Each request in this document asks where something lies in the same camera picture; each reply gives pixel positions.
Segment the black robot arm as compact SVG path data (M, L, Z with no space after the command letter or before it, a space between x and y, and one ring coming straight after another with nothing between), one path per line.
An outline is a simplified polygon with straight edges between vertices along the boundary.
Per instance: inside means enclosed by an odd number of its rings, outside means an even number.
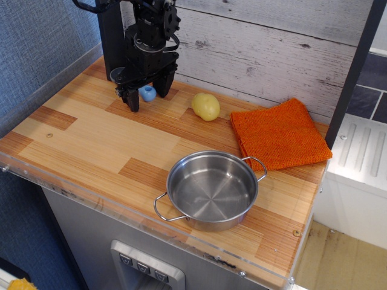
M132 1L135 24L125 30L125 67L114 77L116 93L132 112L139 110L138 90L153 84L169 93L177 70L180 45L175 32L181 19L175 1Z

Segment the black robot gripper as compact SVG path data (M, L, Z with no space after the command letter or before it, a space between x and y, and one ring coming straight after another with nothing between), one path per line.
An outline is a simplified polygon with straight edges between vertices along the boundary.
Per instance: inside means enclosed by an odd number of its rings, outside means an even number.
M152 48L137 37L126 39L126 64L115 83L117 95L123 96L125 92L125 103L132 112L139 110L139 88L152 83L161 98L169 93L179 55L176 51L169 51L165 44L163 41Z

